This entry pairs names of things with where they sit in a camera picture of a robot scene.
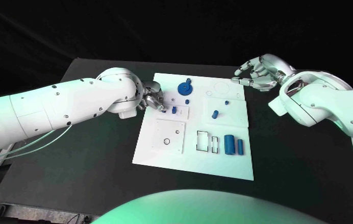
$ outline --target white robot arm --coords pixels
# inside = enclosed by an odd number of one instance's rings
[[[0,97],[0,148],[42,133],[75,125],[106,111],[120,118],[152,106],[163,111],[163,92],[126,68],[106,70],[97,79],[74,80]]]
[[[280,83],[280,96],[268,104],[279,116],[290,113],[296,121],[309,127],[327,118],[353,137],[353,90],[342,79],[326,72],[299,72],[271,54],[251,59],[235,75],[250,68],[253,79],[234,77],[232,82],[263,92]]]

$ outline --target blue object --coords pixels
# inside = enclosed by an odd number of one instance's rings
[[[191,95],[193,92],[192,80],[188,78],[185,83],[179,84],[179,94]]]
[[[212,118],[218,118],[218,116],[219,116],[219,112],[218,112],[218,110],[215,110]]]
[[[242,139],[238,139],[238,154],[244,155],[244,150],[242,150]]]
[[[232,135],[225,135],[225,154],[235,155],[235,142]]]

